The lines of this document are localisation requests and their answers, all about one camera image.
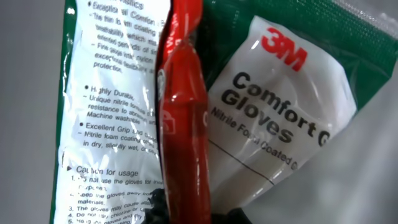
white product label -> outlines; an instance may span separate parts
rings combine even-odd
[[[54,223],[141,223],[163,188],[154,62],[170,1],[76,4]]]
[[[288,177],[356,112],[343,67],[319,47],[255,17],[209,91],[214,212]]]

gray surface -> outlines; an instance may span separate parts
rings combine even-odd
[[[384,2],[377,6],[398,11]],[[1,224],[49,219],[62,12],[62,0],[0,7]],[[397,84],[395,78],[314,160],[246,208],[254,224],[398,223]]]

plastic packaging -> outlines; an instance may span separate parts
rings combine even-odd
[[[205,0],[212,210],[299,169],[390,79],[395,38],[327,1]]]
[[[163,188],[155,58],[168,0],[66,0],[50,223],[141,223]]]
[[[199,24],[201,6],[198,0],[173,1],[158,56],[160,151],[170,223],[211,223],[207,93],[189,39]]]

black object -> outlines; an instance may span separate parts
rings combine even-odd
[[[141,224],[169,224],[169,212],[164,189],[156,189],[148,198],[152,209],[145,210],[145,220]],[[211,215],[212,224],[252,224],[242,208],[236,208],[227,215]]]

red plastic packet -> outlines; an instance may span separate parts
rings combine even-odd
[[[201,11],[201,1],[174,0],[158,53],[160,150],[170,223],[211,223],[207,94],[189,41]]]

